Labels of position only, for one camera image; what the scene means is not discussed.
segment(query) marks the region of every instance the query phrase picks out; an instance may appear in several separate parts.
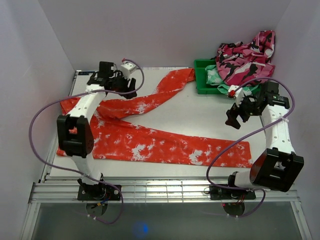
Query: pink camouflage fabric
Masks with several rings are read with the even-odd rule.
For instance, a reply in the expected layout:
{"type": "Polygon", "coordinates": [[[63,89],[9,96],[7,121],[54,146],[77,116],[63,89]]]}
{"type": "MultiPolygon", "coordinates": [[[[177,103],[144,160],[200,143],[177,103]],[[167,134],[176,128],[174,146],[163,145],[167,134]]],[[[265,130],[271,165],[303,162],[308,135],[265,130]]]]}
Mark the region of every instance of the pink camouflage fabric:
{"type": "Polygon", "coordinates": [[[275,51],[275,35],[271,30],[261,31],[248,44],[221,43],[215,60],[225,84],[241,85],[254,78],[271,77],[275,70],[270,63],[275,51]]]}

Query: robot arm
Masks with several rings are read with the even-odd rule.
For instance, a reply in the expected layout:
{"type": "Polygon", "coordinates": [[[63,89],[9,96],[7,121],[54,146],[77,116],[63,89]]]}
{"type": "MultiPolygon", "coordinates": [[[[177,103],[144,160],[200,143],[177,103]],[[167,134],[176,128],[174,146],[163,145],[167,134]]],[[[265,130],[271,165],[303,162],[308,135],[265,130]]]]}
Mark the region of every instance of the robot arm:
{"type": "MultiPolygon", "coordinates": [[[[135,90],[136,84],[134,78],[129,79],[130,74],[137,68],[134,64],[124,63],[120,66],[121,70],[115,70],[113,66],[112,62],[100,62],[99,71],[94,73],[87,82],[85,91],[91,93],[81,97],[71,111],[66,115],[60,115],[57,119],[59,148],[71,156],[79,171],[85,173],[78,179],[78,183],[95,199],[104,197],[106,186],[85,177],[89,176],[97,180],[103,178],[94,164],[92,155],[94,137],[90,129],[90,120],[107,93],[92,91],[110,90],[127,93],[135,90]]],[[[131,99],[136,97],[137,93],[122,96],[131,99]]]]}
{"type": "MultiPolygon", "coordinates": [[[[227,111],[225,122],[240,128],[237,117],[246,122],[250,116],[261,116],[264,126],[275,122],[289,111],[289,100],[279,95],[279,84],[266,82],[258,96],[246,95],[238,86],[231,86],[229,93],[235,98],[232,108],[227,111]]],[[[254,162],[250,171],[234,172],[228,180],[232,187],[255,188],[263,186],[272,190],[287,192],[304,165],[304,158],[296,155],[291,144],[288,120],[265,129],[266,149],[254,162]]]]}

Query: cable tie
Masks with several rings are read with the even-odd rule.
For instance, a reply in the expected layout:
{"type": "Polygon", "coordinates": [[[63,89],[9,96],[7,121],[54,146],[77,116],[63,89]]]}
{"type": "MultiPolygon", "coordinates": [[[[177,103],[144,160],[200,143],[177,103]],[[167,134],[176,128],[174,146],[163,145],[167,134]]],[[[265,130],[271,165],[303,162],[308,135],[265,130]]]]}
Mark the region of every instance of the cable tie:
{"type": "Polygon", "coordinates": [[[283,116],[279,117],[279,119],[282,119],[282,121],[285,121],[286,123],[289,122],[289,119],[288,118],[284,118],[283,116]]]}

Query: cable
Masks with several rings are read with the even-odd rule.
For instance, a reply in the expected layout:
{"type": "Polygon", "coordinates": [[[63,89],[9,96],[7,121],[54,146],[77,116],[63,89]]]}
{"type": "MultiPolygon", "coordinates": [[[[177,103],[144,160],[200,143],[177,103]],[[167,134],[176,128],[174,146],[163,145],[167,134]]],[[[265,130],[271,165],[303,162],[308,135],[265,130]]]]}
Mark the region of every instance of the cable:
{"type": "Polygon", "coordinates": [[[88,214],[88,213],[86,214],[86,213],[82,213],[82,212],[75,211],[75,210],[73,212],[76,213],[76,214],[85,216],[85,217],[91,217],[93,220],[97,220],[97,221],[99,221],[99,222],[101,222],[103,224],[110,225],[110,223],[108,221],[105,221],[105,220],[103,220],[103,219],[101,219],[99,217],[96,217],[96,216],[92,215],[92,214],[88,214]]]}
{"type": "MultiPolygon", "coordinates": [[[[276,120],[276,121],[274,121],[274,122],[272,122],[272,123],[270,123],[270,124],[268,124],[268,125],[266,125],[266,126],[264,126],[264,127],[261,127],[260,129],[255,130],[255,131],[253,131],[253,132],[251,132],[251,133],[249,133],[249,134],[247,134],[247,135],[239,138],[238,140],[234,141],[234,142],[231,143],[229,146],[227,146],[225,149],[223,149],[223,150],[211,161],[210,165],[208,166],[208,168],[207,168],[207,170],[206,170],[206,179],[208,180],[209,183],[211,183],[211,184],[212,184],[213,186],[215,186],[215,187],[218,187],[218,188],[221,188],[221,189],[229,189],[229,190],[244,190],[244,191],[250,190],[249,188],[244,188],[244,187],[232,187],[232,186],[223,186],[223,185],[215,184],[214,182],[212,182],[212,181],[210,180],[210,177],[209,177],[209,172],[210,172],[211,167],[215,164],[215,162],[217,161],[217,159],[221,157],[222,154],[224,154],[225,152],[227,152],[227,151],[228,151],[229,149],[231,149],[233,146],[237,145],[239,142],[243,141],[244,139],[246,139],[246,138],[248,138],[248,137],[251,137],[252,135],[255,135],[255,134],[257,134],[257,133],[259,133],[259,132],[261,132],[261,131],[264,131],[265,129],[270,128],[271,126],[273,126],[273,125],[281,122],[283,119],[287,118],[287,117],[293,112],[293,110],[294,110],[295,107],[296,107],[295,98],[294,98],[292,92],[290,91],[290,89],[289,89],[286,85],[284,85],[282,82],[280,82],[279,80],[276,80],[276,79],[274,79],[274,78],[272,78],[272,77],[258,77],[258,78],[251,79],[251,80],[243,83],[242,85],[240,85],[240,86],[235,90],[235,92],[238,91],[240,88],[243,88],[245,85],[253,82],[253,81],[263,80],[263,79],[267,79],[267,80],[274,81],[274,82],[280,84],[281,86],[283,86],[284,89],[285,89],[285,90],[288,92],[288,94],[290,95],[290,98],[291,98],[291,101],[292,101],[292,107],[290,108],[290,110],[289,110],[285,115],[283,115],[282,118],[279,118],[278,120],[276,120]]],[[[252,189],[253,192],[254,192],[254,191],[258,191],[258,190],[263,192],[263,197],[262,197],[260,203],[259,203],[253,210],[251,210],[251,211],[249,211],[249,212],[247,212],[247,213],[245,213],[245,214],[243,214],[243,215],[241,215],[241,216],[238,216],[238,217],[246,217],[246,216],[249,216],[250,214],[253,214],[253,213],[261,206],[261,204],[263,203],[263,201],[264,201],[265,198],[266,198],[266,191],[265,191],[263,188],[254,188],[254,189],[252,189]]]]}
{"type": "Polygon", "coordinates": [[[91,207],[91,209],[95,209],[96,207],[101,206],[102,204],[104,204],[105,202],[109,201],[109,197],[107,197],[105,200],[98,202],[97,204],[95,204],[94,206],[91,207]]]}
{"type": "Polygon", "coordinates": [[[141,75],[142,75],[142,82],[140,84],[140,86],[135,89],[135,90],[132,90],[132,91],[129,91],[129,92],[117,92],[117,91],[111,91],[111,90],[102,90],[102,89],[99,89],[99,90],[93,90],[91,92],[83,92],[83,93],[79,93],[79,94],[76,94],[76,95],[73,95],[73,96],[67,96],[67,97],[64,97],[60,100],[56,100],[56,101],[53,101],[47,105],[45,105],[44,107],[42,107],[35,115],[34,117],[32,118],[31,122],[30,122],[30,125],[29,125],[29,132],[28,132],[28,137],[29,137],[29,143],[30,143],[30,147],[31,147],[31,150],[33,151],[34,155],[42,162],[44,163],[45,165],[48,165],[52,168],[56,168],[56,169],[61,169],[61,170],[65,170],[65,171],[70,171],[70,172],[74,172],[74,173],[77,173],[77,174],[80,174],[94,182],[97,182],[97,183],[101,183],[101,184],[105,184],[105,185],[108,185],[112,188],[114,188],[115,190],[118,190],[119,191],[119,194],[120,194],[120,198],[121,198],[121,209],[120,209],[120,212],[118,214],[118,216],[113,220],[113,221],[110,221],[110,222],[107,222],[107,221],[104,221],[104,220],[99,220],[98,218],[96,218],[97,220],[99,220],[100,222],[103,222],[104,224],[114,224],[121,216],[123,210],[124,210],[124,197],[122,195],[122,192],[120,191],[119,188],[117,188],[115,185],[111,184],[111,183],[108,183],[108,182],[105,182],[105,181],[101,181],[101,180],[98,180],[98,179],[94,179],[93,177],[90,177],[90,176],[87,176],[85,173],[79,171],[79,170],[75,170],[75,169],[71,169],[71,168],[68,168],[68,167],[62,167],[62,166],[57,166],[57,165],[54,165],[54,164],[51,164],[51,163],[48,163],[46,162],[40,155],[39,153],[37,152],[36,148],[35,148],[35,145],[34,145],[34,141],[33,141],[33,137],[32,137],[32,129],[33,129],[33,126],[34,126],[34,123],[37,119],[37,117],[47,108],[49,108],[50,106],[54,105],[54,104],[57,104],[57,103],[60,103],[62,101],[65,101],[65,100],[69,100],[69,99],[73,99],[73,98],[76,98],[76,97],[81,97],[81,96],[85,96],[85,95],[88,95],[90,93],[98,93],[98,92],[106,92],[106,93],[111,93],[111,94],[118,94],[118,95],[126,95],[126,94],[132,94],[132,93],[135,93],[137,92],[139,89],[141,89],[141,87],[143,86],[143,84],[145,83],[145,74],[144,74],[144,71],[142,70],[141,67],[139,67],[139,65],[130,60],[130,59],[125,59],[125,61],[128,61],[128,62],[131,62],[133,64],[135,64],[137,66],[137,68],[140,70],[141,72],[141,75]]]}
{"type": "Polygon", "coordinates": [[[245,200],[245,194],[242,194],[238,197],[238,201],[235,202],[235,204],[242,204],[245,200]]]}

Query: green plastic bin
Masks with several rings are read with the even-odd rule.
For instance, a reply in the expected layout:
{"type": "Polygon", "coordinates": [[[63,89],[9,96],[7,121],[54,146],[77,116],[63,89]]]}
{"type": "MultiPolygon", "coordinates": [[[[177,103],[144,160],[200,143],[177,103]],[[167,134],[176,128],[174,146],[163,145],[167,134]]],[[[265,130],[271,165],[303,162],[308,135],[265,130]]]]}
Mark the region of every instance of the green plastic bin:
{"type": "MultiPolygon", "coordinates": [[[[194,60],[195,82],[198,94],[222,94],[218,90],[218,86],[207,84],[206,67],[216,65],[216,60],[196,59],[194,60]]],[[[252,91],[253,94],[260,91],[261,85],[252,91]]]]}

